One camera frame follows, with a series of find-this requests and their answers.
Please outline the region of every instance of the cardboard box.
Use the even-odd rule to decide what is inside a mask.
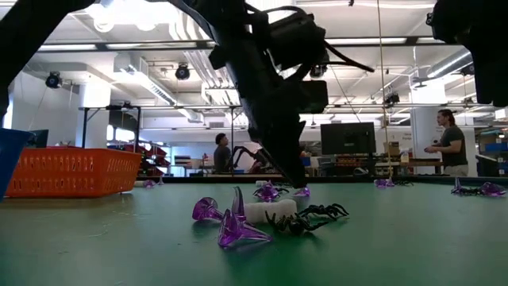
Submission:
[[[398,147],[398,141],[384,142],[384,152],[388,153],[390,150],[390,155],[398,155],[400,154],[400,148]]]

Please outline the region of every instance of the green table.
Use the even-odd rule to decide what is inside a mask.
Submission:
[[[218,224],[194,222],[191,211],[203,196],[230,207],[232,186],[7,199],[0,203],[0,285],[508,284],[506,199],[457,197],[449,185],[312,184],[311,203],[341,203],[351,218],[314,235],[223,250]],[[253,202],[255,186],[241,187]]]

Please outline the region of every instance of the orange plastic basket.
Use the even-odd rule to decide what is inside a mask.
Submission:
[[[99,197],[134,187],[141,155],[109,149],[25,149],[8,197]]]

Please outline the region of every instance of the gray t-shirt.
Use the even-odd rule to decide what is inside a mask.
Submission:
[[[460,152],[458,153],[442,153],[443,165],[446,166],[459,166],[468,164],[466,157],[466,141],[464,140],[464,133],[457,126],[448,127],[441,137],[441,146],[448,147],[450,142],[461,140]]]
[[[214,168],[216,173],[228,171],[228,161],[231,157],[231,150],[226,146],[218,146],[214,152]]]

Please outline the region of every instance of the computer monitor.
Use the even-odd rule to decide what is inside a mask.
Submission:
[[[374,123],[333,123],[321,125],[323,155],[375,153]]]
[[[29,131],[33,135],[26,143],[27,148],[46,148],[48,146],[49,130]]]

